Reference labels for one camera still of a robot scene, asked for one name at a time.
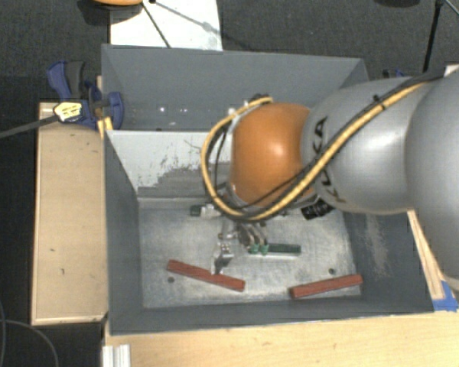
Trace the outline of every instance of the wooden board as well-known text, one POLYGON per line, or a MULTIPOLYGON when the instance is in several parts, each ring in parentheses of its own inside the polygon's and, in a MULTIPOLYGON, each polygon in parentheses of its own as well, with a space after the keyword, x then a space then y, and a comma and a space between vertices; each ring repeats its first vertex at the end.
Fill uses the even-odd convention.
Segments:
POLYGON ((106 337, 132 367, 455 367, 459 313, 106 337))
MULTIPOLYGON (((40 117, 51 115, 41 104, 40 117)), ((107 311, 102 143, 79 125, 39 129, 31 323, 101 320, 107 311)))

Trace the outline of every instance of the red wooden block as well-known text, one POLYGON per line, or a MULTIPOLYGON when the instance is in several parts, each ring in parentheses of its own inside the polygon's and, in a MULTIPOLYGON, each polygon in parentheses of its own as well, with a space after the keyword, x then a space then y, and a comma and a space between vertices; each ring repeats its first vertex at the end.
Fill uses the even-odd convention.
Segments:
POLYGON ((321 294, 322 292, 339 290, 341 288, 352 287, 353 285, 360 285, 363 283, 360 274, 349 274, 340 278, 331 278, 329 280, 315 281, 314 283, 297 285, 296 287, 289 288, 291 297, 298 299, 300 297, 307 297, 310 295, 321 294))
POLYGON ((225 276, 224 274, 211 274, 211 272, 207 269, 185 264, 176 260, 170 260, 168 262, 167 270, 238 292, 243 292, 245 289, 245 281, 243 280, 231 278, 230 276, 225 276))

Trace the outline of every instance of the blue tape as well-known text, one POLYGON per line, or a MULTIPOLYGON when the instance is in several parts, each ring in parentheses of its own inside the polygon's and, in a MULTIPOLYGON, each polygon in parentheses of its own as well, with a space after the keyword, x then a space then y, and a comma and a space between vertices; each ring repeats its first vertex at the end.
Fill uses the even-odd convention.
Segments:
POLYGON ((448 284, 442 280, 442 288, 444 288, 444 299, 433 300, 435 311, 457 311, 459 304, 451 292, 448 284))

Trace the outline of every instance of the gray metal box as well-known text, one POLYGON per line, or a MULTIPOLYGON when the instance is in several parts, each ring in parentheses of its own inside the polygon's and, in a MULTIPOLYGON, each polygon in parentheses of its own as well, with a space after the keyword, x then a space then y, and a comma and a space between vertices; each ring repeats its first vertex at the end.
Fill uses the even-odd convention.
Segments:
POLYGON ((281 259, 236 251, 225 274, 246 280, 243 293, 166 271, 169 259, 209 268, 221 218, 189 209, 205 201, 198 148, 228 107, 258 92, 312 107, 365 80, 358 59, 104 46, 103 89, 122 93, 129 129, 108 132, 105 146, 111 333, 432 311, 406 215, 335 210, 309 222, 299 212, 272 220, 271 242, 303 252, 281 259), (287 294, 352 273, 363 286, 303 300, 287 294))

